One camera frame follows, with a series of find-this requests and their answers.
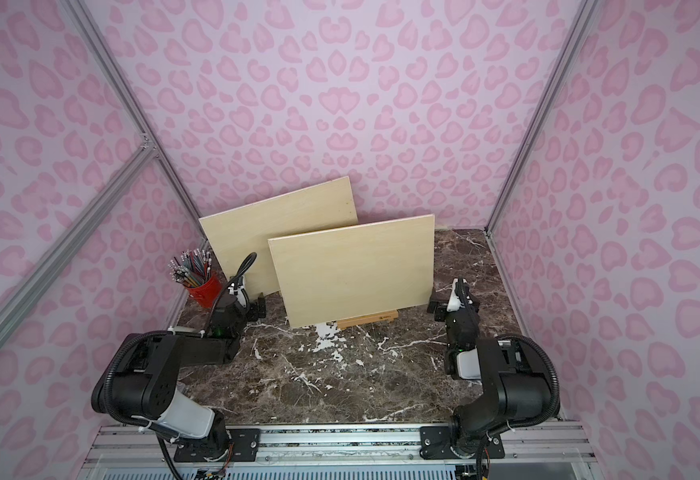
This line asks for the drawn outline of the small wooden easel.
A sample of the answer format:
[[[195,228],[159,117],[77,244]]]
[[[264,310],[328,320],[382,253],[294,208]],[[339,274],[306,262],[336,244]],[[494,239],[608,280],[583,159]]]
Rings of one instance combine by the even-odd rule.
[[[365,315],[354,317],[350,319],[340,320],[337,322],[337,327],[340,330],[345,330],[350,327],[367,325],[377,322],[392,322],[399,317],[399,312],[397,310],[382,312],[378,314]]]

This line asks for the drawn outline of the light wooden board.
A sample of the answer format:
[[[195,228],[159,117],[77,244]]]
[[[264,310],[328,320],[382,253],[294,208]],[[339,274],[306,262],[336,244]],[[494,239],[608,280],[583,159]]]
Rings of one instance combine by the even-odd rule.
[[[427,304],[434,236],[430,214],[270,239],[290,327]]]
[[[351,182],[341,177],[200,219],[227,277],[250,253],[257,254],[244,275],[250,297],[279,290],[268,240],[358,223]]]

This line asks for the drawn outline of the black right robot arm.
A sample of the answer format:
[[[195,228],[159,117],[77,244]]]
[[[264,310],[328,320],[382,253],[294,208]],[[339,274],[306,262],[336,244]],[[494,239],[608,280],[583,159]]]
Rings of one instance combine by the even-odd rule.
[[[532,427],[560,410],[560,381],[553,362],[535,341],[518,334],[479,335],[478,307],[432,300],[427,311],[446,327],[445,373],[477,381],[481,394],[456,407],[447,448],[460,457],[483,457],[506,431]]]

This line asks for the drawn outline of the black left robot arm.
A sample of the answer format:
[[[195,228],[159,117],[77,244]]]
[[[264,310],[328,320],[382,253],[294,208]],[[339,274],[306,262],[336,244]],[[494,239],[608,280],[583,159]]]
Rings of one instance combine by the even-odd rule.
[[[245,327],[265,316],[263,296],[240,304],[223,294],[202,330],[128,335],[94,387],[92,409],[119,423],[151,430],[159,440],[200,458],[227,456],[231,439],[224,414],[180,392],[180,370],[231,363]]]

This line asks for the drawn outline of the red pencil cup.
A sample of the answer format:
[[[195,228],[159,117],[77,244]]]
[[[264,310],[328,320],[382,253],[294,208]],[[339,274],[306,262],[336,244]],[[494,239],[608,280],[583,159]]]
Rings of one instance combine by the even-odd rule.
[[[210,309],[215,305],[215,301],[222,290],[223,284],[216,274],[212,274],[203,285],[187,289],[189,297],[206,309]]]

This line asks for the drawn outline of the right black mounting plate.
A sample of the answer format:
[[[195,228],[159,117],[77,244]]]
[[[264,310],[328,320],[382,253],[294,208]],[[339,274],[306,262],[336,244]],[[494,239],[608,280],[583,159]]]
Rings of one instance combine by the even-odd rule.
[[[475,454],[459,453],[451,443],[448,426],[424,426],[419,428],[420,450],[423,460],[475,459]]]

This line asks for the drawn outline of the black mounting plate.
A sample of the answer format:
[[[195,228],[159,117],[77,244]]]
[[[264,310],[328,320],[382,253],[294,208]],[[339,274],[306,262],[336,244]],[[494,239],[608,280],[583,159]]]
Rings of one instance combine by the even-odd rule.
[[[420,450],[423,460],[475,459],[475,454],[459,453],[451,443],[448,426],[424,426],[419,428]]]
[[[181,438],[173,460],[179,463],[254,462],[262,431],[259,428],[232,428],[225,432],[212,430],[204,439]]]

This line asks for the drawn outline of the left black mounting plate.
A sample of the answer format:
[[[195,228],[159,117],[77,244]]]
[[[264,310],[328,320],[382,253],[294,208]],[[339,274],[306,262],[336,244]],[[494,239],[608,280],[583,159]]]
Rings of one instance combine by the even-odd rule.
[[[179,463],[254,462],[262,431],[259,428],[232,428],[225,432],[212,430],[204,439],[181,438],[173,460]]]

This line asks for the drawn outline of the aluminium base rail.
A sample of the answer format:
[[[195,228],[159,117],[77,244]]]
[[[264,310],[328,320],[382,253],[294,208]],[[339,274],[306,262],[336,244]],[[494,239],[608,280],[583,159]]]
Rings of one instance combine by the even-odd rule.
[[[242,425],[262,433],[254,462],[168,463],[153,433],[103,427],[81,479],[477,479],[475,459],[423,460],[419,428],[444,424]],[[503,433],[485,455],[492,479],[600,479],[575,421]]]

